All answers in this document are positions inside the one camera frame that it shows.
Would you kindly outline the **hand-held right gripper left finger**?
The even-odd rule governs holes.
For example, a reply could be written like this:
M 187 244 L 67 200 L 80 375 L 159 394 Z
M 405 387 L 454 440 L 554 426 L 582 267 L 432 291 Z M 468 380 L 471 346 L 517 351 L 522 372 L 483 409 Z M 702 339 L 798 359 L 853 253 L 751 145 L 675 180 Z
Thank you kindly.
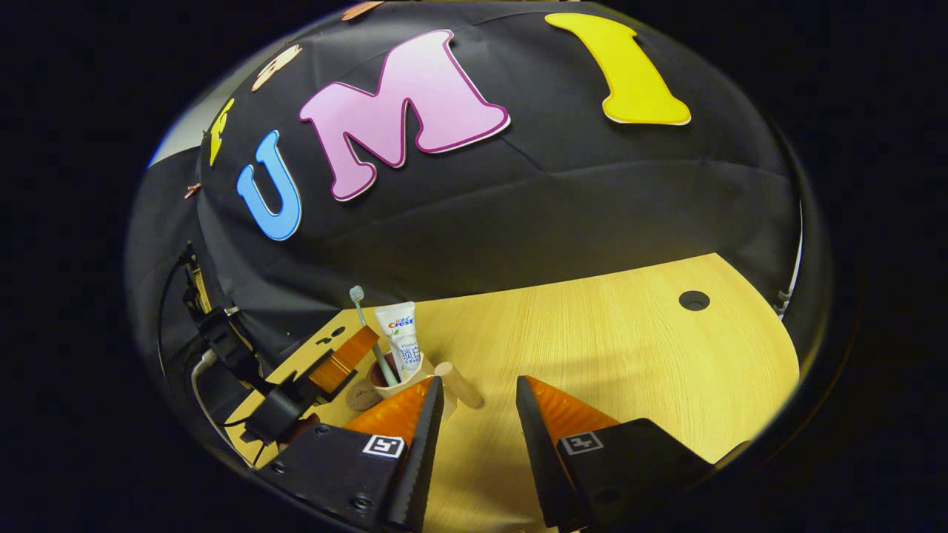
M 444 411 L 443 381 L 429 377 L 376 405 L 377 424 L 318 425 L 256 472 L 265 488 L 317 518 L 319 532 L 420 532 Z

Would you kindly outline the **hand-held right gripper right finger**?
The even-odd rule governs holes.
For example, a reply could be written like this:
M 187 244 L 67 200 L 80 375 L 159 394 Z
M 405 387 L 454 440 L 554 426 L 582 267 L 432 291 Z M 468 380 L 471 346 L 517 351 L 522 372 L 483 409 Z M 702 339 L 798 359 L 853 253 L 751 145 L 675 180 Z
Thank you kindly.
M 560 532 L 630 532 L 715 472 L 650 419 L 617 421 L 530 375 L 516 402 L 543 520 Z

